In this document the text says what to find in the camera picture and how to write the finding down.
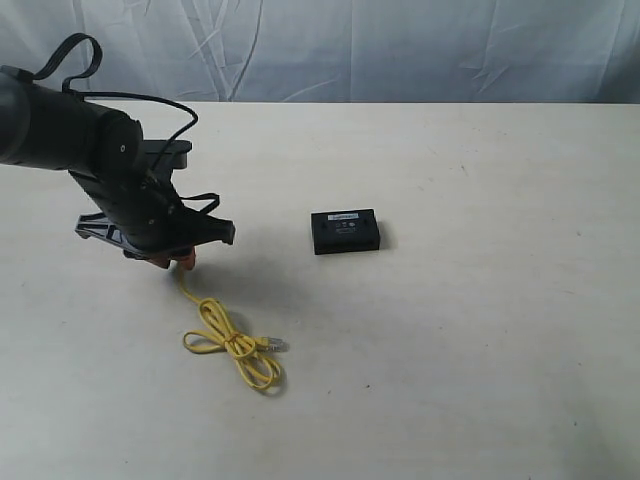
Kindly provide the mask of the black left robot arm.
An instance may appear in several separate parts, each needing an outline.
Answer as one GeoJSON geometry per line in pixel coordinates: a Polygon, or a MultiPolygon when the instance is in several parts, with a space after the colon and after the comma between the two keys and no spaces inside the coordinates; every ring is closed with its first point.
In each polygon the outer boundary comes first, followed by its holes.
{"type": "Polygon", "coordinates": [[[180,138],[145,138],[121,110],[39,86],[26,70],[1,69],[2,164],[68,172],[99,209],[79,217],[76,233],[129,259],[192,265],[196,246],[233,243],[233,222],[210,214],[217,194],[199,195],[206,205],[195,210],[171,182],[191,149],[180,138]]]}

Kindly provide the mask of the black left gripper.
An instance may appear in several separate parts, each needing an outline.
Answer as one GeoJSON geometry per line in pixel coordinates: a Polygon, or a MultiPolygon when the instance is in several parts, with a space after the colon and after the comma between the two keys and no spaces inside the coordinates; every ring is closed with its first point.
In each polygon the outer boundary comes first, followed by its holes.
{"type": "Polygon", "coordinates": [[[193,270],[195,248],[211,242],[232,245],[235,226],[231,220],[209,215],[220,204],[218,194],[180,197],[186,201],[207,201],[200,210],[183,203],[171,205],[162,215],[155,214],[140,226],[120,226],[104,213],[81,215],[75,232],[83,239],[94,238],[121,249],[130,259],[145,259],[161,269],[172,260],[183,270],[193,270]]]}

